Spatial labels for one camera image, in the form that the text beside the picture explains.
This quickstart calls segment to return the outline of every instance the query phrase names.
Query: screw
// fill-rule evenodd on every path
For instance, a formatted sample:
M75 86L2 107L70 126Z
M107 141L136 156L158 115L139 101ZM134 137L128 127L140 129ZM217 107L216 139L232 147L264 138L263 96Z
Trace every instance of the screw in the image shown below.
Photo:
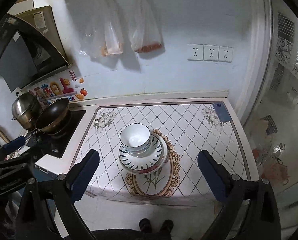
M268 179L266 179L266 178L262 179L262 182L263 182L264 184L269 184L269 183L270 183L270 181L269 181Z
M64 180L66 178L66 174L62 173L57 176L58 180Z
M34 178L28 179L28 184L33 184L36 180Z
M240 180L240 176L239 176L238 174L232 174L232 175L231 175L231 178L232 178L233 180L235 180L235 181Z

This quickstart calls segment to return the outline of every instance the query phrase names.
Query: hanging plastic bag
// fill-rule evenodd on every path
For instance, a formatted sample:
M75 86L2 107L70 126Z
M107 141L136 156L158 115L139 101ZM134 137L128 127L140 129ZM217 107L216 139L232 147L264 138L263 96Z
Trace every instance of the hanging plastic bag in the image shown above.
M129 39L135 52L150 52L162 47L153 12L146 0L134 0L129 21Z
M92 58L107 55L103 17L101 12L99 13L102 7L102 0L97 0L94 13L90 14L81 40L80 54L82 55L88 55Z
M106 56L122 54L122 31L118 18L118 8L114 0L104 0L103 15L106 42L106 51L104 51L104 53Z

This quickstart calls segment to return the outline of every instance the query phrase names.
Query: foot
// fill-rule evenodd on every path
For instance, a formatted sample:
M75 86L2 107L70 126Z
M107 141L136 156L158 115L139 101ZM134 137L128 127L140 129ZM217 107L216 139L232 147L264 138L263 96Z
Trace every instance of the foot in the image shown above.
M152 228L150 224L150 220L147 218L143 218L139 222L139 228L141 232L144 233L152 233Z
M162 224L162 227L160 229L160 232L161 231L167 231L167 232L171 233L172 229L173 229L173 222L172 222L172 220L165 220L163 222L163 224Z

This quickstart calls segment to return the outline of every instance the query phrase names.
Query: electrical socket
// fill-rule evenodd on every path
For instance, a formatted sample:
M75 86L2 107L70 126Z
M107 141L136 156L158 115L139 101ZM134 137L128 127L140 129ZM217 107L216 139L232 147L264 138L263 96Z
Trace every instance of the electrical socket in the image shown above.
M188 60L203 60L203 45L188 44Z
M218 55L219 55L219 46L204 45L204 53L203 53L204 60L217 61Z
M231 62L232 54L233 54L233 48L220 46L219 61Z

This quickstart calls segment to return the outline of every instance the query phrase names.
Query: plate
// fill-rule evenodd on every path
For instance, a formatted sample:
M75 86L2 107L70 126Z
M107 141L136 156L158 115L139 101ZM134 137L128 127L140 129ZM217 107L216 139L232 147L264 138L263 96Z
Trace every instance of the plate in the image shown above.
M149 167L149 168L146 168L146 169L143 169L143 170L134 170L134 169L130 169L130 168L128 168L127 166L125 166L125 165L122 163L122 161L121 161L121 159L120 159L120 156L119 156L120 164L121 164L121 165L122 165L122 166L123 166L129 173L134 174L134 175L139 175L139 174L146 175L146 174L150 174L150 173L155 172L156 170L158 170L159 168L161 168L161 167L164 165L164 163L165 163L165 161L166 161L166 159L167 159L167 157L168 157L168 149L167 149L167 145L166 145L164 139L163 139L161 136L157 135L156 133L151 133L151 135L153 135L154 137L158 138L158 139L159 139L159 142L160 142L161 145L162 145L162 151L161 151L161 155L160 155L160 157L159 157L159 160L158 160L154 165L152 165L152 166Z
M146 150L145 157L135 157L129 155L123 145L119 149L119 160L121 163L132 170L144 170L156 164L162 154L162 144L158 138L159 135L151 133L150 140L151 146Z

